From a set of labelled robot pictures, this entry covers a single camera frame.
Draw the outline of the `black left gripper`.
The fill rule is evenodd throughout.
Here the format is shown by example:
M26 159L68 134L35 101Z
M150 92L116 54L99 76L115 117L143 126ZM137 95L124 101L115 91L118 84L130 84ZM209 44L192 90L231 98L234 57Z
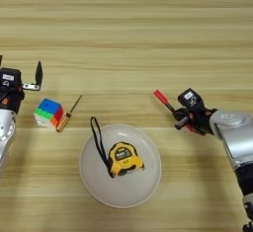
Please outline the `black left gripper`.
M0 67L3 55L0 55ZM36 84L22 84L18 87L0 86L0 109L9 110L17 114L21 102L25 99L25 91L39 91L42 85L42 63L38 62Z

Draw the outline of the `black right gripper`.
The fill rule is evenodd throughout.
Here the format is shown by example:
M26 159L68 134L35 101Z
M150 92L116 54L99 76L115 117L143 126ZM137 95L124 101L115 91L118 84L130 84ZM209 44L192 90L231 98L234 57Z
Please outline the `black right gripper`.
M181 130L184 126L200 135L213 134L210 119L216 109L205 107L180 108L175 111L174 118L177 120L175 127Z

